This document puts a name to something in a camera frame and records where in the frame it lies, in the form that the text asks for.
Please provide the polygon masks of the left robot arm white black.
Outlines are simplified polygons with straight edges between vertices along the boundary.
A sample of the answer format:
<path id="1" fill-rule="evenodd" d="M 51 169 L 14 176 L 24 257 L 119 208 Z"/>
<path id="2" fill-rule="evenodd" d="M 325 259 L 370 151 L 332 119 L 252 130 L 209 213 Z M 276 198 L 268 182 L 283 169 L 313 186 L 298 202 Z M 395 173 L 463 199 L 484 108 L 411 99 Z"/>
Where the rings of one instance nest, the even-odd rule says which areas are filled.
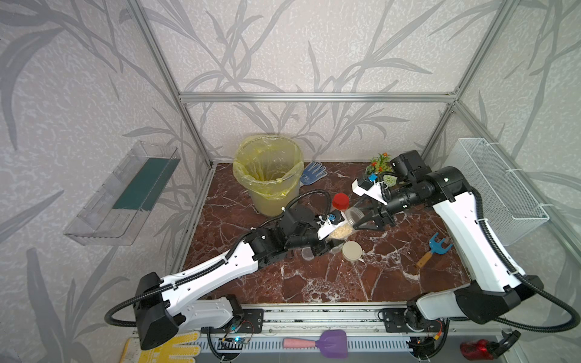
<path id="1" fill-rule="evenodd" d="M 105 323 L 135 328 L 141 349 L 150 350 L 177 334 L 241 322 L 244 310 L 234 296 L 210 301 L 205 301 L 204 296 L 230 281 L 281 262 L 292 250 L 308 247 L 316 256 L 330 251 L 331 244 L 325 239 L 334 222 L 332 198 L 322 189 L 316 193 L 325 198 L 321 214 L 316 215 L 299 203 L 304 195 L 297 196 L 278 216 L 243 233 L 217 257 L 163 278 L 155 272 L 145 275 L 134 297 L 105 313 Z"/>

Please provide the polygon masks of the clear oatmeal jar tall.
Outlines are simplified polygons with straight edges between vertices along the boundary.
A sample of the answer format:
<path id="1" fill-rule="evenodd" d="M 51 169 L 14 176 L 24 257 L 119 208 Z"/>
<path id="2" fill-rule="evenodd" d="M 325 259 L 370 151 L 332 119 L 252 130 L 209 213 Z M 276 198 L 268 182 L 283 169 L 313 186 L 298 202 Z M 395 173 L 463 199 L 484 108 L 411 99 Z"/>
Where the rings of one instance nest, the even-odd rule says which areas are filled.
<path id="1" fill-rule="evenodd" d="M 345 222 L 342 226 L 337 227 L 330 235 L 330 239 L 347 240 L 355 232 L 354 225 L 362 219 L 365 214 L 358 208 L 351 207 L 343 212 Z"/>

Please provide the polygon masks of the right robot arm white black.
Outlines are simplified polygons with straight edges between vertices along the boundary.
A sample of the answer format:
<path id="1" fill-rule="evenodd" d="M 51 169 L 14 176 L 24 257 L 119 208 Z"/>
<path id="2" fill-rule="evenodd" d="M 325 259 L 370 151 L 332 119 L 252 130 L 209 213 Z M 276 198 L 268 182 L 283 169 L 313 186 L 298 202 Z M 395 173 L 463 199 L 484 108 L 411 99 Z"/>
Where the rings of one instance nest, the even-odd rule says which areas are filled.
<path id="1" fill-rule="evenodd" d="M 411 207 L 432 207 L 445 223 L 454 248 L 471 282 L 465 286 L 426 293 L 407 302 L 405 319 L 418 329 L 437 319 L 467 319 L 478 325 L 495 321 L 537 333 L 570 331 L 580 324 L 579 313 L 568 303 L 544 291 L 542 281 L 527 275 L 510 257 L 484 215 L 484 202 L 460 170 L 445 166 L 433 171 L 417 151 L 408 151 L 390 161 L 388 173 L 397 184 L 388 187 L 384 173 L 362 175 L 353 192 L 371 202 L 370 210 L 356 229 L 382 231 L 395 226 L 395 216 Z M 538 295 L 569 314 L 567 322 L 552 326 L 533 326 L 504 319 L 504 314 L 531 296 Z"/>

